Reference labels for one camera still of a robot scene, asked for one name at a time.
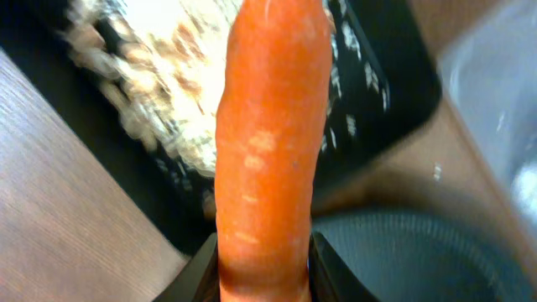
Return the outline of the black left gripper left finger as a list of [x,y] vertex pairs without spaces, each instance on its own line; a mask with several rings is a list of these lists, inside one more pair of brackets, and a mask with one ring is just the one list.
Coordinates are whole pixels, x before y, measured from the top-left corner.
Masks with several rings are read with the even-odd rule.
[[206,239],[154,302],[220,302],[216,233]]

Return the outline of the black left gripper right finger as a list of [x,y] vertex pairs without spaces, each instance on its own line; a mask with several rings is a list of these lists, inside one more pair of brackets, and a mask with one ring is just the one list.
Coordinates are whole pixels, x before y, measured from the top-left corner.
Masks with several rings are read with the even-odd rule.
[[313,302],[379,302],[319,232],[310,235],[308,270]]

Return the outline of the orange carrot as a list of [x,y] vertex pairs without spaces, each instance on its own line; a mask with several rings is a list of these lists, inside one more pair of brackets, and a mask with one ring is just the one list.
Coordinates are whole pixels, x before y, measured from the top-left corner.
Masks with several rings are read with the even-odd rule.
[[223,301],[310,299],[310,207],[331,65],[320,1],[243,2],[216,114]]

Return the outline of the pile of rice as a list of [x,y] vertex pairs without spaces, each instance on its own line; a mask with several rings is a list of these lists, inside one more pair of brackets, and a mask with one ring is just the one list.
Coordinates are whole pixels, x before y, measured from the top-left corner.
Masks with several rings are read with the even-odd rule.
[[227,41],[242,0],[70,1],[62,38],[130,138],[211,178]]

